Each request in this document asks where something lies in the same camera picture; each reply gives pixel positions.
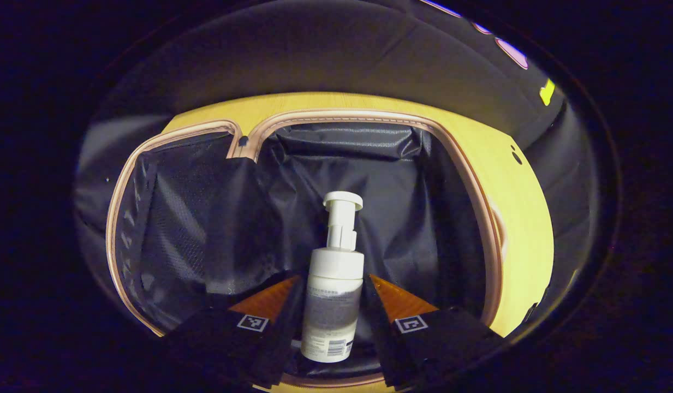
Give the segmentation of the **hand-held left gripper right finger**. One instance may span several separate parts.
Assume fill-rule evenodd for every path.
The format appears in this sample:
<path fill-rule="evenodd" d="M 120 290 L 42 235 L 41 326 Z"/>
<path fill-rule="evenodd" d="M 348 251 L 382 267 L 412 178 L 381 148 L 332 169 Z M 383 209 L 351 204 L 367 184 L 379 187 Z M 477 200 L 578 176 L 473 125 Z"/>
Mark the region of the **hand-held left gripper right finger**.
<path fill-rule="evenodd" d="M 504 351 L 504 338 L 463 308 L 438 308 L 375 275 L 364 309 L 387 386 L 450 385 Z"/>

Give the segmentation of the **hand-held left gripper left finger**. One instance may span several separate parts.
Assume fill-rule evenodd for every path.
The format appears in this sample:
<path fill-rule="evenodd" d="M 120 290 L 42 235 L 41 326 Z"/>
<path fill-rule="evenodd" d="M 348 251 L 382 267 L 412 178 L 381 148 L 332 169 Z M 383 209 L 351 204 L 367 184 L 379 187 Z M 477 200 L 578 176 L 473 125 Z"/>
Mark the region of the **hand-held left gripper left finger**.
<path fill-rule="evenodd" d="M 163 341 L 176 363 L 206 382 L 268 390 L 290 360 L 304 297 L 304 278 L 291 275 L 232 306 L 195 313 Z"/>

